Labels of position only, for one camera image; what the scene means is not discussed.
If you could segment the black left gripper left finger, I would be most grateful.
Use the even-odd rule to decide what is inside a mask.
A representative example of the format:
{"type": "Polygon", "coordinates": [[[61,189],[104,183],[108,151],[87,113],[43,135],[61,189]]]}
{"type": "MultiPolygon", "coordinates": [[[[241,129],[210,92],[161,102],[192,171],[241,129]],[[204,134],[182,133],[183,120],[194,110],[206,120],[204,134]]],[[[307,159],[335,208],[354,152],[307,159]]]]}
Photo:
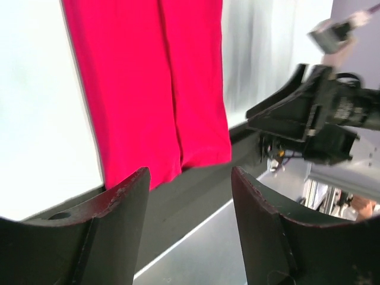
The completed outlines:
{"type": "Polygon", "coordinates": [[[150,189],[143,167],[47,219],[1,220],[2,284],[131,284],[150,189]]]}

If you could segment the magenta t shirt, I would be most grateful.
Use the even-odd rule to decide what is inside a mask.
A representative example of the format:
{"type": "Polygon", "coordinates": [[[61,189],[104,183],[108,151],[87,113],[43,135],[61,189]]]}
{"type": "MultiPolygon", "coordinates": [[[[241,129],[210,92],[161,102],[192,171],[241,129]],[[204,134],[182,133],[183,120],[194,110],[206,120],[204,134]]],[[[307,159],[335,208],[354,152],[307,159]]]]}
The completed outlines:
{"type": "Polygon", "coordinates": [[[106,189],[228,163],[221,1],[64,1],[106,189]]]}

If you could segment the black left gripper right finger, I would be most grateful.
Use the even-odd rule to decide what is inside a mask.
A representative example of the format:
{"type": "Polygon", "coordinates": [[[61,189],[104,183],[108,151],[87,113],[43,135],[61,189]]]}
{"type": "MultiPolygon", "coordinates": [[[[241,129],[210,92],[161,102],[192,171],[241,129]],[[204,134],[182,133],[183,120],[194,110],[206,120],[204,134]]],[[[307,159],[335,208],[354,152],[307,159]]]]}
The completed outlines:
{"type": "Polygon", "coordinates": [[[311,210],[241,167],[231,180],[249,284],[379,283],[379,217],[355,222],[311,210]]]}

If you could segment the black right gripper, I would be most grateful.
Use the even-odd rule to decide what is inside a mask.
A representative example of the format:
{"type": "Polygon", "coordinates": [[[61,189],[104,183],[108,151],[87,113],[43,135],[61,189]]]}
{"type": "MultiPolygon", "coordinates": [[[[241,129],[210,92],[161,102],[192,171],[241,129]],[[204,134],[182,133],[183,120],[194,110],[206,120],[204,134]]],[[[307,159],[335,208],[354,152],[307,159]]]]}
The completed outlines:
{"type": "Polygon", "coordinates": [[[362,87],[355,74],[336,74],[331,67],[315,65],[302,84],[302,121],[254,117],[296,91],[307,67],[298,64],[282,88],[246,111],[248,127],[287,140],[305,141],[302,157],[315,164],[350,161],[359,135],[348,128],[379,130],[379,90],[362,87]]]}

